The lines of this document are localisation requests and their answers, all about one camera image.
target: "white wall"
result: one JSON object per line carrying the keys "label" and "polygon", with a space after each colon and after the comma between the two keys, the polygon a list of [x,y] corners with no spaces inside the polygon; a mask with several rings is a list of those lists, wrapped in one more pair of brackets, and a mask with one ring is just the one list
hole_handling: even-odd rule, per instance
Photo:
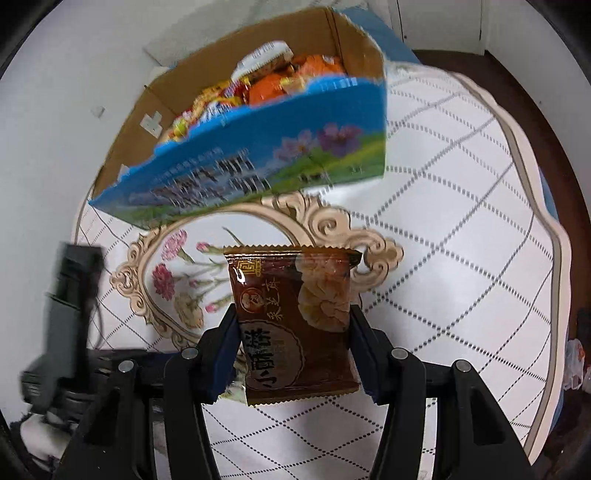
{"label": "white wall", "polygon": [[404,43],[413,50],[480,53],[481,1],[390,0],[390,9],[400,9]]}
{"label": "white wall", "polygon": [[[20,417],[18,374],[42,351],[60,241],[155,62],[153,36],[206,0],[64,0],[0,80],[0,408]],[[101,119],[90,113],[106,108]]]}
{"label": "white wall", "polygon": [[489,1],[489,50],[538,104],[591,212],[591,85],[552,26],[526,0]]}

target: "diamond pattern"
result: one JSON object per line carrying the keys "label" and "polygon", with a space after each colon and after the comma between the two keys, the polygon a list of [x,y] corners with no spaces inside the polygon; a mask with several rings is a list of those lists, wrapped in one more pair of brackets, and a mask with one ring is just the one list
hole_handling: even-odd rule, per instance
{"label": "diamond pattern", "polygon": [[[467,359],[525,443],[545,408],[557,321],[551,237],[488,107],[435,69],[391,66],[388,83],[384,178],[315,191],[348,210],[352,227],[404,247],[398,268],[362,294],[370,324],[424,361]],[[89,344],[103,337],[104,348],[173,350],[108,279],[140,230],[88,205],[79,222],[77,242],[106,252],[103,326],[94,315]],[[362,392],[257,408],[228,400],[204,406],[222,478],[251,480],[368,478],[386,412]],[[419,478],[433,471],[436,423],[436,401],[428,400]]]}

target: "snack package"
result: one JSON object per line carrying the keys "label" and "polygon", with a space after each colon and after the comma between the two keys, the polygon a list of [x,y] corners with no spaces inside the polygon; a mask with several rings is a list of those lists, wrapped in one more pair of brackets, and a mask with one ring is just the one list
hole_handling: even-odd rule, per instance
{"label": "snack package", "polygon": [[179,142],[187,136],[190,128],[223,115],[237,106],[245,105],[248,103],[250,87],[249,80],[243,78],[235,82],[227,80],[204,89],[193,102],[193,106],[174,120],[159,143]]}
{"label": "snack package", "polygon": [[287,77],[282,77],[278,73],[271,73],[256,82],[251,88],[248,104],[256,106],[267,100],[285,95],[281,82],[286,78]]}
{"label": "snack package", "polygon": [[351,249],[233,247],[224,251],[248,361],[249,405],[352,393]]}
{"label": "snack package", "polygon": [[340,58],[329,57],[328,55],[308,55],[304,63],[297,69],[296,75],[300,77],[321,77],[339,73],[345,74]]}
{"label": "snack package", "polygon": [[265,43],[244,57],[232,73],[232,81],[248,77],[251,83],[276,70],[287,67],[294,54],[284,41]]}

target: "box of snacks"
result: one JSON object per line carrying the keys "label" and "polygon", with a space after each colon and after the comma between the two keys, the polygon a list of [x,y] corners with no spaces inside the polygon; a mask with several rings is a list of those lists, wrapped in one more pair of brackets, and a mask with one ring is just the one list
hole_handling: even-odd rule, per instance
{"label": "box of snacks", "polygon": [[312,8],[202,48],[148,85],[91,205],[140,228],[261,196],[380,176],[383,56]]}

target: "ornate frame pattern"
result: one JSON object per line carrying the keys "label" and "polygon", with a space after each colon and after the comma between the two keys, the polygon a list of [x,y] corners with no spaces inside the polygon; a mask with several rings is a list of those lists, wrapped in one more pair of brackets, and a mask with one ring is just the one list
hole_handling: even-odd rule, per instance
{"label": "ornate frame pattern", "polygon": [[[219,212],[254,215],[268,221],[284,233],[293,245],[318,247],[364,248],[367,271],[356,268],[351,273],[353,301],[359,294],[380,285],[404,255],[402,248],[390,238],[367,228],[352,228],[350,214],[344,209],[322,205],[320,197],[300,192],[266,197],[259,202],[239,203],[223,207]],[[156,331],[170,338],[177,349],[194,345],[201,337],[182,329],[150,298],[141,279],[145,267],[161,241],[182,225],[195,220],[187,218],[140,235],[129,246],[127,262],[121,264],[110,278],[111,285],[129,298],[131,310],[154,325]]]}

